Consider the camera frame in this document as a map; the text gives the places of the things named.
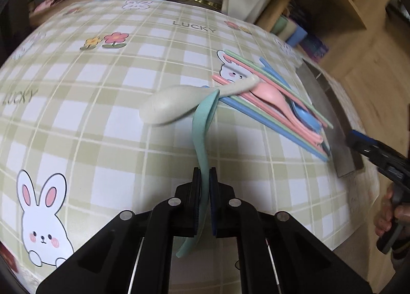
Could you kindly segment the person's right hand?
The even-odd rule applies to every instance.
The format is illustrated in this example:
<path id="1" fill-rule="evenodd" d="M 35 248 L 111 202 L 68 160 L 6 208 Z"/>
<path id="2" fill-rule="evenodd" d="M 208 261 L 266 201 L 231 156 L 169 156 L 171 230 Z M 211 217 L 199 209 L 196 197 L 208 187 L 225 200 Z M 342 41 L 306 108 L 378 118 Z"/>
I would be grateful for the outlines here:
<path id="1" fill-rule="evenodd" d="M 394 259 L 406 257 L 409 251 L 409 193 L 391 183 L 374 224 L 379 236 L 378 250 L 383 254 L 392 250 Z"/>

